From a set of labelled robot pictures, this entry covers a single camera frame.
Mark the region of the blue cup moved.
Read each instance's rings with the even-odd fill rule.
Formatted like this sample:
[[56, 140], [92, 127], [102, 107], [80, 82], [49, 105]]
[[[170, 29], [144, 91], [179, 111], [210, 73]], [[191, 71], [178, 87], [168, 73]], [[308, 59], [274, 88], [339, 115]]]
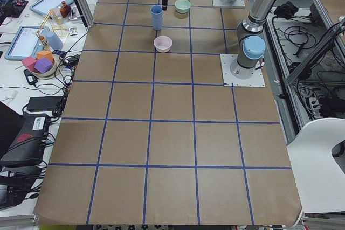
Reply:
[[163, 17], [163, 8], [160, 5], [153, 5], [150, 8], [152, 19], [161, 19]]
[[162, 25], [163, 25], [163, 18], [152, 18], [152, 27], [154, 30], [159, 31], [162, 29]]

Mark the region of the green bowl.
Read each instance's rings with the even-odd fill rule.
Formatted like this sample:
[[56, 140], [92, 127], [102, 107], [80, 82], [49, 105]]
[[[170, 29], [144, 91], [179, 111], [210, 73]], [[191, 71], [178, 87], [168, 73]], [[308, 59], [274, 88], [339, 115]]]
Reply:
[[191, 3], [188, 0], [176, 0], [174, 3], [175, 11], [180, 14], [188, 13]]

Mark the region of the pink bowl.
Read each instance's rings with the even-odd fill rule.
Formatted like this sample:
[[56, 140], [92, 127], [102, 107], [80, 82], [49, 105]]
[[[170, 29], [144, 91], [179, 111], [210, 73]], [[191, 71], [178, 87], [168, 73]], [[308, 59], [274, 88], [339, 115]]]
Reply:
[[170, 51], [173, 41], [168, 36], [158, 36], [153, 43], [157, 52], [166, 53]]

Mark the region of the pink cup on desk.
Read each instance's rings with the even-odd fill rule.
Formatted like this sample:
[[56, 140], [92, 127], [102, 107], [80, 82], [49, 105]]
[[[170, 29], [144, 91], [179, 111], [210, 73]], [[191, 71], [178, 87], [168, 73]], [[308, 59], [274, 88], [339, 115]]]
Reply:
[[59, 8], [53, 8], [51, 11], [55, 14], [56, 17], [61, 17], [60, 9]]

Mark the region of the blue cup on desk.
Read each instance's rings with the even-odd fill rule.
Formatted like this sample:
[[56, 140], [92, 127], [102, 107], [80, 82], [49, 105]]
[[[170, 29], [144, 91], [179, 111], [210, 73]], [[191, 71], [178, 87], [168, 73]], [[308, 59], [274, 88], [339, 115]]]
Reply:
[[63, 42], [59, 36], [54, 31], [49, 31], [46, 33], [47, 42], [53, 50], [61, 50], [63, 47]]

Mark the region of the far teach pendant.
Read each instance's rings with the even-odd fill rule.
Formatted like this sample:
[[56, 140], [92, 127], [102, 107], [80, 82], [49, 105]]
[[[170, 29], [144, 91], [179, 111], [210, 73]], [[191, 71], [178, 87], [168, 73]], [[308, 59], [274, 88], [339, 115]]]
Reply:
[[39, 0], [30, 6], [29, 9], [39, 15], [46, 15], [51, 9], [61, 7], [62, 2], [70, 5], [74, 0]]

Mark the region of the teach pendant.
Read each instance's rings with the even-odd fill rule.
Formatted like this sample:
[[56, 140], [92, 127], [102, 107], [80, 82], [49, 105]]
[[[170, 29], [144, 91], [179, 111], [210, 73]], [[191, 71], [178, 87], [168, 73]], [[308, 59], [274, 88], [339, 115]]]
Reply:
[[36, 33], [38, 26], [20, 26], [4, 59], [20, 61], [29, 56], [35, 57], [37, 52], [44, 49]]
[[39, 15], [46, 15], [51, 9], [61, 7], [62, 2], [70, 5], [74, 0], [39, 0], [30, 6], [29, 9]]

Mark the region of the bowl of foam blocks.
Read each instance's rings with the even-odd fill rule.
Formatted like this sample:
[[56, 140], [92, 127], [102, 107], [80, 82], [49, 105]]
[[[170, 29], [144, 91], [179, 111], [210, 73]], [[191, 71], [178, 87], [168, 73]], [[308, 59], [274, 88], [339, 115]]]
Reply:
[[39, 51], [36, 57], [26, 57], [22, 60], [26, 69], [40, 79], [50, 79], [57, 68], [57, 62], [51, 51]]

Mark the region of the near teach pendant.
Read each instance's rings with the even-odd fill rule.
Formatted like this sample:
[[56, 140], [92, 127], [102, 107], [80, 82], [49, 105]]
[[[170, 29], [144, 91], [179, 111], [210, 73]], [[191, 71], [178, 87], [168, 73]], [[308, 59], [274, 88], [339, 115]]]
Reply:
[[20, 26], [4, 59], [20, 61], [29, 56], [35, 57], [37, 52], [44, 49], [36, 33], [38, 26]]

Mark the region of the black power adapter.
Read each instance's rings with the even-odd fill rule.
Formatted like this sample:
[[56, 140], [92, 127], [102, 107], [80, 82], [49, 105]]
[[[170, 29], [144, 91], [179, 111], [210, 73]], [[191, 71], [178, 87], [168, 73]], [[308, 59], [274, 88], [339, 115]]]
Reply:
[[37, 77], [28, 69], [23, 70], [23, 73], [29, 85], [35, 85], [38, 82]]

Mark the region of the black laptop bag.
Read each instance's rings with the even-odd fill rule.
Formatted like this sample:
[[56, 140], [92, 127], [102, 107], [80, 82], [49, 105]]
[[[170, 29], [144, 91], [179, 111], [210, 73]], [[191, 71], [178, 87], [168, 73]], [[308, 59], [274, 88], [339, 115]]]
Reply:
[[1, 166], [16, 168], [40, 164], [49, 122], [46, 114], [1, 115]]

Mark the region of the white chair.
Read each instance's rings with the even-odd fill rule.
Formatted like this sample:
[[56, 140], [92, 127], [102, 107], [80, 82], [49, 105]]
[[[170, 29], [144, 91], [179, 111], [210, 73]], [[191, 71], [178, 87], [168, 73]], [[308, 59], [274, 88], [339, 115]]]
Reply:
[[287, 146], [305, 213], [344, 211], [344, 172], [332, 149], [344, 141], [344, 119], [323, 118], [302, 127]]

